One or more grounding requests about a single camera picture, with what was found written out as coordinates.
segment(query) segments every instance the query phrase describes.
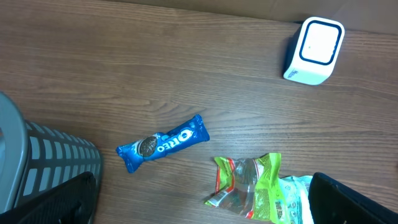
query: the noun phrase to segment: gray plastic basket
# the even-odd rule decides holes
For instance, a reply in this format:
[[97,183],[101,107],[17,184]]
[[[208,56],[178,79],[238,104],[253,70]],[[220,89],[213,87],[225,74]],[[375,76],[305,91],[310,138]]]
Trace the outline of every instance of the gray plastic basket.
[[95,145],[56,129],[25,121],[0,92],[0,213],[90,171],[99,184],[103,158]]

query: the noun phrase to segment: oreo cookie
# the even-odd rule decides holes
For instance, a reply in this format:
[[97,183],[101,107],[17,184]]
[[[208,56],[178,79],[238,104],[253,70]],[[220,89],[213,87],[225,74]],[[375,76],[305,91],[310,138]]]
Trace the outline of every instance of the oreo cookie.
[[157,140],[155,136],[145,138],[139,146],[138,153],[144,157],[149,157],[155,152]]
[[191,120],[167,133],[155,133],[148,138],[118,146],[116,152],[126,163],[127,171],[133,173],[144,161],[159,159],[209,140],[210,136],[203,120],[197,114]]

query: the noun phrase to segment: wooden table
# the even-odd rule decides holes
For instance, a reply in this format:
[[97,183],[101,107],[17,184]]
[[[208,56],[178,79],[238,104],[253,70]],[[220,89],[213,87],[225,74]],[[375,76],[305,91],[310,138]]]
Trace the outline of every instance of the wooden table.
[[[0,89],[104,155],[96,223],[256,223],[203,205],[214,156],[282,153],[398,212],[398,37],[346,33],[335,71],[282,78],[298,24],[106,1],[0,2]],[[128,174],[117,145],[201,114],[211,141]]]

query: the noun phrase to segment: white device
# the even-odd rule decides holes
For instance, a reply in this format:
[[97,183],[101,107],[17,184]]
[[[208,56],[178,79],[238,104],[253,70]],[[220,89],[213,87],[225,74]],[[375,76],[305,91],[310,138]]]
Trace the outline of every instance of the white device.
[[319,85],[331,75],[344,37],[341,23],[311,17],[296,32],[287,52],[284,78]]

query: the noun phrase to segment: plastic bag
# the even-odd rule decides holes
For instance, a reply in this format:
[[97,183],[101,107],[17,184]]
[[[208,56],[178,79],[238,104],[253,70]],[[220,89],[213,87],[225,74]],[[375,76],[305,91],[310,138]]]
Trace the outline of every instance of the plastic bag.
[[205,203],[250,219],[303,223],[300,209],[309,211],[310,208],[309,205],[303,207],[301,201],[302,197],[308,201],[306,186],[312,177],[279,179],[281,160],[280,153],[258,159],[216,157],[216,192]]

